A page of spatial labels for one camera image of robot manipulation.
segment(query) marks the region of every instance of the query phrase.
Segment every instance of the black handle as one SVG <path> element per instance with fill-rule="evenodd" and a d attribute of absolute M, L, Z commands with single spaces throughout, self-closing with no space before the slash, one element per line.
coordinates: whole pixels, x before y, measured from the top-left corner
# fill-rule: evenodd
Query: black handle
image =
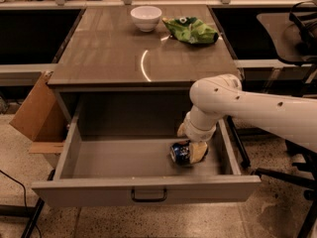
<path fill-rule="evenodd" d="M 163 190 L 163 196 L 160 198 L 136 198 L 135 190 L 131 190 L 131 199 L 135 202 L 163 202 L 167 199 L 167 189 Z"/>

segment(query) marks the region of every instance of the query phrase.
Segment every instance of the white arm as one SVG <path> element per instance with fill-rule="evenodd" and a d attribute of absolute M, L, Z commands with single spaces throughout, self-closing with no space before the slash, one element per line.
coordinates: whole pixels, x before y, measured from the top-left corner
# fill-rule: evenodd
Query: white arm
<path fill-rule="evenodd" d="M 231 74 L 196 81 L 190 99 L 183 130 L 192 141 L 209 140 L 230 115 L 317 153 L 317 100 L 245 92 Z"/>

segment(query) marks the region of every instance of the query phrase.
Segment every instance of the white bowl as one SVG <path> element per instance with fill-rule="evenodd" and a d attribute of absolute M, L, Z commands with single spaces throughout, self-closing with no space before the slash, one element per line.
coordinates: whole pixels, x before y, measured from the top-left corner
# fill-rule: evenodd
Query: white bowl
<path fill-rule="evenodd" d="M 131 11 L 133 23 L 143 32 L 152 31 L 159 23 L 161 10 L 155 6 L 140 6 Z"/>

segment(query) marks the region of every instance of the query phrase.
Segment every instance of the speckled floor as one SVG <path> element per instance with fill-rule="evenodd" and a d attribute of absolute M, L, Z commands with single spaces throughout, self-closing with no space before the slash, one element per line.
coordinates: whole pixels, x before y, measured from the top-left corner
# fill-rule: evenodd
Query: speckled floor
<path fill-rule="evenodd" d="M 26 186 L 27 202 L 34 205 L 38 198 L 31 182 L 47 179 L 50 166 L 43 156 L 28 154 L 31 142 L 8 124 L 12 118 L 0 115 L 0 170 Z M 281 139 L 258 136 L 244 142 L 253 169 L 299 174 L 291 163 L 300 156 L 289 157 Z M 38 226 L 44 238 L 297 237 L 311 204 L 303 197 L 304 189 L 268 177 L 262 181 L 246 202 L 239 203 L 91 208 L 45 205 Z M 0 204 L 24 204 L 22 188 L 1 174 L 0 187 Z M 0 237 L 21 237 L 26 222 L 26 218 L 0 216 Z M 32 237 L 40 237 L 37 229 Z"/>

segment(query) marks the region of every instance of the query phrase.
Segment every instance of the green bag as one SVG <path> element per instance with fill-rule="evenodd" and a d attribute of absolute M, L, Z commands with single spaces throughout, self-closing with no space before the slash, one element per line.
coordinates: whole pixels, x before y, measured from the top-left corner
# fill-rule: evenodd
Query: green bag
<path fill-rule="evenodd" d="M 214 44 L 218 33 L 196 17 L 168 19 L 163 17 L 163 23 L 170 33 L 179 41 L 189 44 Z"/>

